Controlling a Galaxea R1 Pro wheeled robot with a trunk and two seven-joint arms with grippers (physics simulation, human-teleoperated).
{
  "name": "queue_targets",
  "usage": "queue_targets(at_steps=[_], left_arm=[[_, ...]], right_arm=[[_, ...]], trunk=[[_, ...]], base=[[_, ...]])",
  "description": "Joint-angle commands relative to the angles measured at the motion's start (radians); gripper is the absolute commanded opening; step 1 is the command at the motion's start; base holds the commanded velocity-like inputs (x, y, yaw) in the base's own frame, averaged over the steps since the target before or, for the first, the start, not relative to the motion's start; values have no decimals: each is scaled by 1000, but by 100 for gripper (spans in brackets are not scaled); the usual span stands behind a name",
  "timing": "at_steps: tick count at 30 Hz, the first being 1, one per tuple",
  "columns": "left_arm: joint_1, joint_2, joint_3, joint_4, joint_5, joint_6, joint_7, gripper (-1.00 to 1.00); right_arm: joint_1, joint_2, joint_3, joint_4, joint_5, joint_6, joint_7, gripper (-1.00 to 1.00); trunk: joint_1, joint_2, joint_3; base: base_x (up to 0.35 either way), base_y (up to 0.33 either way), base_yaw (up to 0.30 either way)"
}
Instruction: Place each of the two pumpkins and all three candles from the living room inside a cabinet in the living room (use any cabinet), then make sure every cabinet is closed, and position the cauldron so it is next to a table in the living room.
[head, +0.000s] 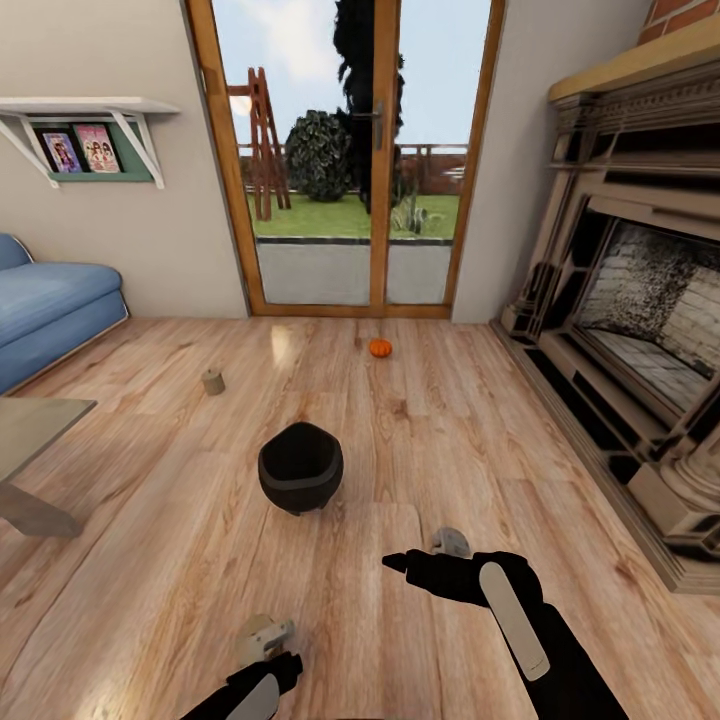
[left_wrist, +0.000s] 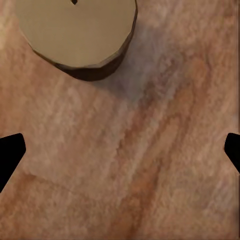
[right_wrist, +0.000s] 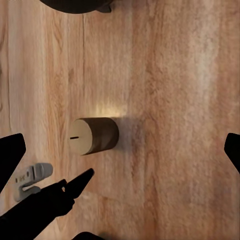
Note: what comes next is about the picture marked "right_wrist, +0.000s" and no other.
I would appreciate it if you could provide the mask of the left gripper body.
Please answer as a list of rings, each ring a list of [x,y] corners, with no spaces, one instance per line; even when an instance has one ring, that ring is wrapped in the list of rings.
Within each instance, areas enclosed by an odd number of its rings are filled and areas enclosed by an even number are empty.
[[[58,183],[42,188],[0,217],[12,224],[22,240],[34,240],[56,217],[67,214],[71,201]]]

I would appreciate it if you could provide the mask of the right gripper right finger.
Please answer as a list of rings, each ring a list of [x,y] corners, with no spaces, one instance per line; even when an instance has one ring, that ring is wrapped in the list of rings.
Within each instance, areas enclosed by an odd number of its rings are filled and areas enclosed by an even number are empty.
[[[240,173],[240,135],[229,133],[227,135],[224,151]]]

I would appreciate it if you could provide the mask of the cauldron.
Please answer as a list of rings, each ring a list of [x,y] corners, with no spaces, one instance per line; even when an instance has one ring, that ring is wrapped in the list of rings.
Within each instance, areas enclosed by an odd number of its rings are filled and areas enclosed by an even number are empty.
[[[68,14],[86,14],[93,11],[111,13],[114,0],[39,0],[45,5]]]

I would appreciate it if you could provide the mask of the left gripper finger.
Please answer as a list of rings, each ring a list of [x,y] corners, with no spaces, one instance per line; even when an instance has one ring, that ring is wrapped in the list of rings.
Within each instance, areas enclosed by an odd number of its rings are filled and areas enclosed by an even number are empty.
[[[66,185],[67,181],[66,179],[63,179],[61,181],[58,182],[58,184],[60,185],[61,188],[64,188],[64,186]]]
[[[77,178],[73,179],[72,181],[70,181],[69,183],[63,186],[62,191],[65,193],[66,197],[71,201],[72,208],[66,214],[61,215],[61,217],[68,215],[69,212],[73,209],[73,205],[75,204],[75,199],[80,196],[83,189],[92,179],[93,175],[94,175],[94,170],[89,169],[85,173],[78,175]]]

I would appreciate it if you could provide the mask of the pillar candle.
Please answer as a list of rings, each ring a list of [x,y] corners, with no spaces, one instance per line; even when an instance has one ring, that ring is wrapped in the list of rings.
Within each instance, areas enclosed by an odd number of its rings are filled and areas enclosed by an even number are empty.
[[[68,130],[68,142],[81,156],[111,150],[117,145],[119,136],[116,122],[108,117],[81,117]]]

